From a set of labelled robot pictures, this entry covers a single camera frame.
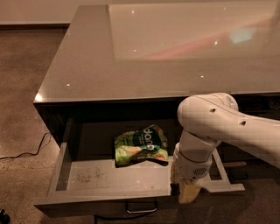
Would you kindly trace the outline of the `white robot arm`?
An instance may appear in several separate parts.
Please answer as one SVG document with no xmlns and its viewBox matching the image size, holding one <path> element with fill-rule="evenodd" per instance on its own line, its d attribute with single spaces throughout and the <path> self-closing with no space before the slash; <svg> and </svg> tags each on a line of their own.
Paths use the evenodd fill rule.
<svg viewBox="0 0 280 224">
<path fill-rule="evenodd" d="M 178 185 L 178 202 L 195 201 L 201 189 L 231 193 L 244 189 L 229 182 L 216 147 L 231 144 L 280 168 L 280 122 L 246 115 L 230 94 L 199 94 L 178 105 L 182 134 L 173 152 L 171 182 Z"/>
</svg>

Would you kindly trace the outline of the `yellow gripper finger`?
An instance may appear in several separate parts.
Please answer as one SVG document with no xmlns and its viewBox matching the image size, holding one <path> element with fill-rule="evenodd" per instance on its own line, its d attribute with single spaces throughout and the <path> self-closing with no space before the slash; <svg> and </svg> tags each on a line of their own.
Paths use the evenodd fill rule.
<svg viewBox="0 0 280 224">
<path fill-rule="evenodd" d="M 177 171 L 176 165 L 174 163 L 171 164 L 171 183 L 173 185 L 178 185 L 180 183 L 181 177 Z"/>
<path fill-rule="evenodd" d="M 193 203 L 198 197 L 202 188 L 201 183 L 198 180 L 188 180 L 180 178 L 179 181 L 179 196 L 178 202 L 180 204 Z"/>
</svg>

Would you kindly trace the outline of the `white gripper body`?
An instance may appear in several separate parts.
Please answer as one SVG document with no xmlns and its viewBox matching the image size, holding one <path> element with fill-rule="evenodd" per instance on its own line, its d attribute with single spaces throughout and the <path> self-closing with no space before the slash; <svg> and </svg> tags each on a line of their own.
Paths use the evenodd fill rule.
<svg viewBox="0 0 280 224">
<path fill-rule="evenodd" d="M 177 143 L 173 153 L 173 164 L 178 175 L 185 180 L 203 179 L 212 165 L 210 150 L 183 150 L 181 143 Z"/>
</svg>

